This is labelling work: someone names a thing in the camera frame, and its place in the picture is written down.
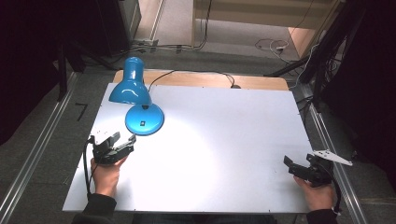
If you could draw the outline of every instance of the power cord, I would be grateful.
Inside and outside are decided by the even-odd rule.
[[[306,61],[306,64],[305,64],[305,66],[304,66],[303,72],[305,71],[306,66],[308,65],[309,61],[311,60],[311,57],[312,57],[312,53],[313,53],[314,48],[317,47],[318,45],[319,45],[319,44],[316,44],[316,45],[314,45],[314,46],[311,48],[310,53],[309,53],[309,57],[308,57],[308,61]],[[303,72],[301,72],[300,75],[297,76],[297,79],[296,79],[296,82],[295,82],[294,86],[289,87],[289,89],[293,89],[293,88],[295,88],[295,87],[297,86],[298,81],[299,81],[299,79],[300,79],[300,76],[301,76],[301,74],[302,74]]]
[[[332,179],[332,182],[334,183],[335,186],[335,193],[337,194],[337,202],[335,204],[335,207],[332,209],[334,213],[337,216],[341,215],[341,208],[340,208],[340,203],[341,203],[341,189],[340,186],[338,185],[337,180],[334,178],[333,174],[330,173],[329,170],[327,170],[323,165],[319,164],[319,166],[327,173],[327,175]]]
[[[88,162],[87,162],[87,147],[88,144],[94,144],[94,138],[91,136],[84,145],[84,150],[82,150],[82,159],[84,162],[84,176],[85,176],[85,186],[87,188],[87,198],[88,200],[91,198],[91,182],[92,182],[92,177],[93,174],[95,173],[96,168],[98,167],[98,163],[102,160],[103,156],[107,154],[107,152],[104,152],[99,159],[99,162],[96,163],[95,167],[91,171],[91,176],[88,176]]]
[[[206,40],[207,40],[207,26],[209,23],[209,17],[210,17],[210,10],[212,8],[212,0],[210,0],[209,2],[209,7],[207,9],[206,12],[206,19],[205,19],[205,36],[204,36],[204,40],[198,45],[198,46],[192,46],[192,45],[156,45],[156,46],[151,46],[145,43],[139,43],[137,44],[138,47],[129,49],[125,52],[123,52],[120,57],[118,59],[116,59],[113,62],[110,62],[109,64],[114,64],[116,62],[118,62],[119,60],[121,60],[123,57],[125,57],[126,54],[131,53],[131,52],[135,52],[135,51],[142,51],[144,49],[175,49],[175,50],[200,50],[204,47]]]
[[[230,82],[231,82],[231,87],[230,87],[230,88],[235,87],[235,85],[234,85],[235,79],[233,78],[233,76],[228,75],[228,74],[225,74],[225,73],[216,72],[216,71],[181,71],[181,70],[172,70],[172,71],[170,71],[170,72],[167,72],[167,73],[165,73],[165,74],[163,74],[163,75],[161,75],[161,76],[155,78],[155,79],[150,83],[150,85],[149,85],[149,87],[148,87],[148,92],[151,90],[151,86],[154,84],[154,82],[156,82],[158,79],[160,79],[160,78],[162,78],[162,77],[166,77],[166,76],[168,76],[168,75],[171,75],[171,74],[173,74],[174,72],[218,73],[218,74],[222,74],[222,75],[226,76],[226,77],[230,80]]]
[[[306,16],[308,15],[308,12],[310,11],[310,9],[311,9],[313,3],[314,3],[314,0],[312,0],[311,3],[309,4],[308,9],[306,10],[305,14],[303,15],[303,19],[302,19],[296,26],[294,26],[293,30],[291,31],[291,33],[290,33],[290,35],[289,35],[288,40],[269,39],[269,40],[272,40],[271,43],[270,43],[270,50],[275,54],[275,56],[276,56],[277,58],[279,58],[280,60],[282,60],[282,61],[285,62],[286,64],[293,63],[293,61],[285,60],[284,58],[282,58],[282,57],[280,56],[280,54],[281,54],[281,53],[283,52],[283,50],[289,45],[290,39],[291,39],[291,37],[292,37],[292,35],[293,35],[295,29],[298,28],[298,27],[305,21]],[[257,49],[262,50],[261,47],[258,47],[258,43],[259,43],[260,41],[262,41],[262,40],[266,40],[266,39],[260,39],[260,40],[258,40],[258,41],[256,42],[255,47],[256,47]],[[279,42],[279,41],[285,42],[286,45],[276,47],[276,50],[278,51],[278,53],[276,53],[276,52],[273,50],[272,45],[273,45],[275,42]],[[301,73],[297,72],[295,69],[293,69],[293,70],[294,70],[294,72],[296,72],[299,76],[301,75]]]

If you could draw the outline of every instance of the hand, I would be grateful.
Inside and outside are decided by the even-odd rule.
[[[303,189],[306,202],[311,211],[332,208],[333,192],[331,185],[312,188],[310,183],[297,176],[294,176],[294,180]]]
[[[127,157],[110,165],[98,165],[93,158],[91,159],[91,172],[96,167],[92,176],[95,183],[95,193],[114,198],[120,178],[120,167],[126,159]]]

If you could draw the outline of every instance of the floor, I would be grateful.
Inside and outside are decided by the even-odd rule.
[[[204,40],[205,20],[192,22],[192,1],[140,0],[139,4],[143,8],[143,16],[136,40],[158,40],[158,45],[190,46],[199,46]],[[157,26],[153,26],[155,20],[158,22]],[[193,31],[194,43],[191,42]],[[201,49],[204,52],[278,58],[276,54],[280,52],[276,47],[286,46],[279,56],[287,61],[299,60],[286,27],[209,21],[206,33],[207,40]]]
[[[172,5],[174,3],[175,1],[172,0],[165,1],[163,18],[167,17],[167,7],[174,7],[175,5]],[[198,27],[201,26],[200,21],[196,23]],[[181,34],[183,31],[164,28],[168,24],[170,23],[165,20],[159,20],[154,38],[159,39],[159,44],[182,43],[177,41],[179,37],[184,36]],[[228,28],[224,30],[224,35],[221,33],[214,35],[211,32],[213,29],[211,25],[214,25],[216,30]],[[260,29],[254,27],[251,29],[254,32],[249,34],[248,38],[237,37],[232,40],[224,36],[230,36],[233,31],[229,28],[234,28],[235,24],[224,24],[224,27],[212,21],[209,23],[206,49],[201,51],[176,53],[174,50],[157,49],[155,52],[131,52],[129,56],[140,57],[144,60],[146,68],[151,69],[209,70],[247,76],[262,76],[285,66],[285,62],[269,49],[269,43],[262,43],[262,48],[265,50],[254,46],[262,38],[288,38],[285,30],[272,27],[274,30],[271,32],[256,33]],[[240,34],[247,32],[245,29],[250,28],[236,29]],[[173,33],[169,30],[178,30],[178,32],[176,35],[171,35]],[[248,42],[238,44],[241,40],[248,40]],[[180,41],[188,43],[186,38]],[[290,53],[282,52],[281,55],[289,60],[297,60],[292,44],[288,48],[290,48]],[[89,135],[100,106],[106,84],[112,81],[115,74],[114,71],[106,70],[103,66],[93,63],[89,58],[85,60],[89,66],[83,74],[73,74],[71,70],[68,72],[71,90],[69,97],[58,104],[56,102],[58,88],[54,88],[26,118],[13,137],[0,146],[0,199],[2,200],[6,198],[7,193],[15,193],[15,190],[10,192],[9,187],[16,180],[25,162],[33,161],[30,163],[31,166],[25,167],[29,171],[29,175],[26,176],[28,181],[21,183],[16,190],[18,192],[17,203],[12,204],[6,213],[2,205],[0,223],[70,223],[72,220],[75,213],[62,211],[64,199],[80,159],[83,142]],[[122,66],[122,60],[116,64]],[[290,86],[293,86],[296,74],[285,74],[283,78]],[[296,102],[305,98],[304,89],[295,88],[291,91]],[[82,113],[83,105],[87,106],[84,113]],[[304,106],[304,101],[298,103],[298,106]],[[326,105],[321,105],[321,108],[320,115],[326,124],[334,148],[340,156],[351,158],[354,148],[349,143],[346,125],[333,115]],[[61,116],[55,119],[54,113],[59,113]],[[312,148],[323,148],[314,117],[309,113],[307,115],[302,113],[302,119],[308,136],[311,138]],[[43,136],[42,131],[50,135]],[[31,152],[37,152],[36,156],[29,156]],[[338,218],[339,223],[394,223],[396,193],[384,172],[367,161],[354,161],[352,167],[344,169],[350,181],[350,187],[359,201],[364,219],[354,219],[353,213],[356,210],[348,207],[348,197],[345,197],[342,202],[344,212]],[[296,216],[277,214],[276,218],[278,223],[286,224],[293,223]],[[133,214],[117,212],[115,219],[118,223],[131,223]],[[306,223],[304,215],[297,216],[295,223]]]

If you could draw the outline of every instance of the metal frame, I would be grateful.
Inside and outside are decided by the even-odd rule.
[[[304,97],[308,97],[312,95],[311,88],[309,84],[302,84],[301,91],[303,92]],[[318,134],[320,136],[320,140],[325,149],[329,149],[331,152],[337,154],[337,150],[332,144],[332,139],[329,136],[329,133],[324,124],[323,118],[320,113],[315,109],[313,105],[309,107],[310,114],[312,116],[313,121],[318,130]],[[359,202],[358,197],[355,194],[355,190],[352,187],[352,184],[349,182],[347,177],[347,173],[344,169],[344,166],[340,163],[334,163],[334,173],[335,178],[340,185],[341,191],[343,192],[344,200],[346,202],[346,206],[348,207],[349,213],[352,217],[353,223],[355,224],[366,224],[367,219],[364,215],[363,210],[361,209],[361,204]]]
[[[9,219],[11,218],[18,201],[26,189],[32,174],[35,171],[35,168],[40,161],[54,130],[56,129],[58,121],[61,119],[62,114],[66,109],[67,103],[73,94],[77,81],[77,74],[73,72],[68,80],[69,91],[62,101],[58,102],[54,107],[46,125],[43,128],[43,131],[41,131],[41,134],[38,136],[29,156],[20,169],[20,172],[7,190],[7,193],[0,206],[0,224],[8,223]]]

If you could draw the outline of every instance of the sleeve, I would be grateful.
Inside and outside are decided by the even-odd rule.
[[[92,194],[82,213],[74,216],[72,224],[115,224],[116,200],[102,194]]]
[[[332,209],[320,209],[306,214],[309,224],[337,224],[336,217]]]

